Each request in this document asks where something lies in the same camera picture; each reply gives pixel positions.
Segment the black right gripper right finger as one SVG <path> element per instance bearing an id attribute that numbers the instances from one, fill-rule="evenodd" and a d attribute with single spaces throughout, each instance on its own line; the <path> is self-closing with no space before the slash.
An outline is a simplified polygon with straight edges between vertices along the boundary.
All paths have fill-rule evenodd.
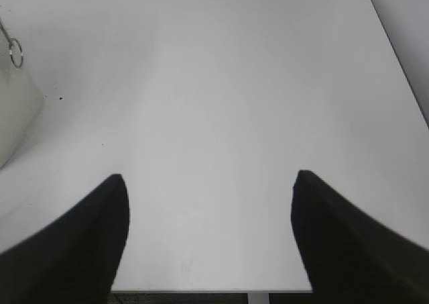
<path id="1" fill-rule="evenodd" d="M 427 303 L 428 250 L 299 170 L 290 220 L 316 303 Z"/>

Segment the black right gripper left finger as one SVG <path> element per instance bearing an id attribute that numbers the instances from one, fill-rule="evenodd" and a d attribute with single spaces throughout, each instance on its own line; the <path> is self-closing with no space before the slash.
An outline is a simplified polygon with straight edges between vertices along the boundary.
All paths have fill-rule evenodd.
<path id="1" fill-rule="evenodd" d="M 1 302 L 106 303 L 128 235 L 127 187 L 120 174 L 112 174 L 1 254 Z"/>

